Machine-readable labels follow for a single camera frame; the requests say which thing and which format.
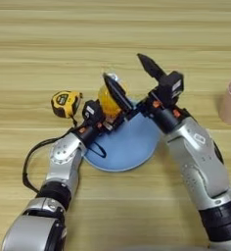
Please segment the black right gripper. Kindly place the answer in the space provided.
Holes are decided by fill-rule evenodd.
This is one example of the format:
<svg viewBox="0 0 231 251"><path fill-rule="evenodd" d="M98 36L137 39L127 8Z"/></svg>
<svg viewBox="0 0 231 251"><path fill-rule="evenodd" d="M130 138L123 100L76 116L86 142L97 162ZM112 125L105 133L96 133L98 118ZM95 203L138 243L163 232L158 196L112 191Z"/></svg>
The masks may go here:
<svg viewBox="0 0 231 251"><path fill-rule="evenodd" d="M150 57L140 53L137 54L137 57L149 76L157 81L166 76L162 68ZM136 108L144 117L151 119L165 134L174 131L183 120L191 116L185 108L181 109L175 104L165 106L154 92L149 92L148 96L136 105Z"/></svg>

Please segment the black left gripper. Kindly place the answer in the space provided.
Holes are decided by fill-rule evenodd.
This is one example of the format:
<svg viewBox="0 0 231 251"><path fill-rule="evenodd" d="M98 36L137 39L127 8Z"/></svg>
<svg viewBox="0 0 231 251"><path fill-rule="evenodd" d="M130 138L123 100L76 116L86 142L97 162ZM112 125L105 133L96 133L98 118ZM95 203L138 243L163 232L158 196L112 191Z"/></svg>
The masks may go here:
<svg viewBox="0 0 231 251"><path fill-rule="evenodd" d="M110 95L113 97L120 109L123 112L132 111L133 105L126 97L125 90L120 86L120 84L107 74L103 74L103 78ZM102 135L103 133L111 133L117 130L123 122L123 113L119 113L115 118L103 117L100 120L85 120L80 128L75 130L75 135L85 146L89 146L98 136Z"/></svg>

